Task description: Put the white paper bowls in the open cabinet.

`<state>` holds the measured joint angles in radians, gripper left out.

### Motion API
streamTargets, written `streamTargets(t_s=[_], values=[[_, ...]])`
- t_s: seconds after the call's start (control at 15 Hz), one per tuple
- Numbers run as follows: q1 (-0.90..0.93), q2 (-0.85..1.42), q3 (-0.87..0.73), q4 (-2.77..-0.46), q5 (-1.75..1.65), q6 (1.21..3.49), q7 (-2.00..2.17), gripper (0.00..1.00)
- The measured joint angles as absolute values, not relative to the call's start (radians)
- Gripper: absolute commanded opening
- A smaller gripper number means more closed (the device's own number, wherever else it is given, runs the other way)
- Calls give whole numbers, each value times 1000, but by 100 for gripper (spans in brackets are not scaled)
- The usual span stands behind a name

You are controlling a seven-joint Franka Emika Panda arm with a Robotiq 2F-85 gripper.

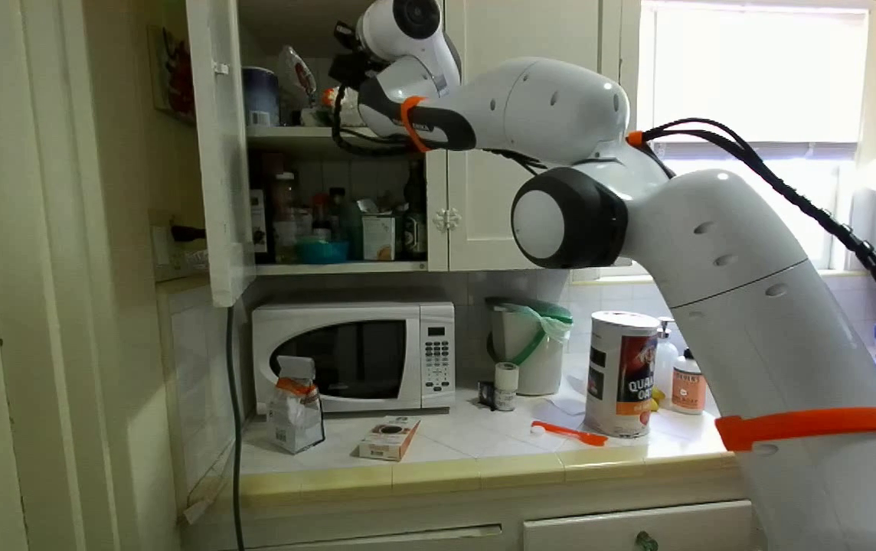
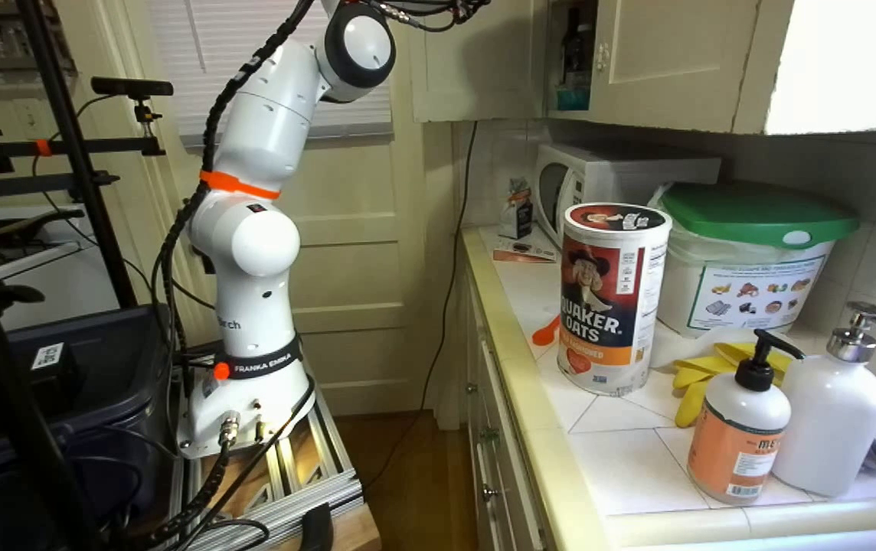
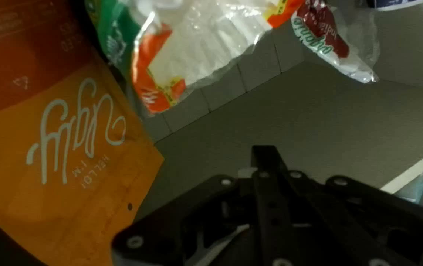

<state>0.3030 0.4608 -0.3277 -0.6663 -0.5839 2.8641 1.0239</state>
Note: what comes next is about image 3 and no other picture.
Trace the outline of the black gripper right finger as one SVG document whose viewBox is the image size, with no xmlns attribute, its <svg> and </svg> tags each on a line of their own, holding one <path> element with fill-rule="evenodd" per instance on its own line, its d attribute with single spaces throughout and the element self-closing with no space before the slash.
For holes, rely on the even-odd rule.
<svg viewBox="0 0 423 266">
<path fill-rule="evenodd" d="M 318 183 L 265 149 L 265 260 L 423 266 L 423 207 L 346 176 Z"/>
</svg>

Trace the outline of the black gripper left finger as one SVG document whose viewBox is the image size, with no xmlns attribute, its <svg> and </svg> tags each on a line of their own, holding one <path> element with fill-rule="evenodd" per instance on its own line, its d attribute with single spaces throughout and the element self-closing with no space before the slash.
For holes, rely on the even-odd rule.
<svg viewBox="0 0 423 266">
<path fill-rule="evenodd" d="M 257 220 L 254 174 L 214 174 L 120 231 L 114 266 L 186 266 L 203 250 Z"/>
</svg>

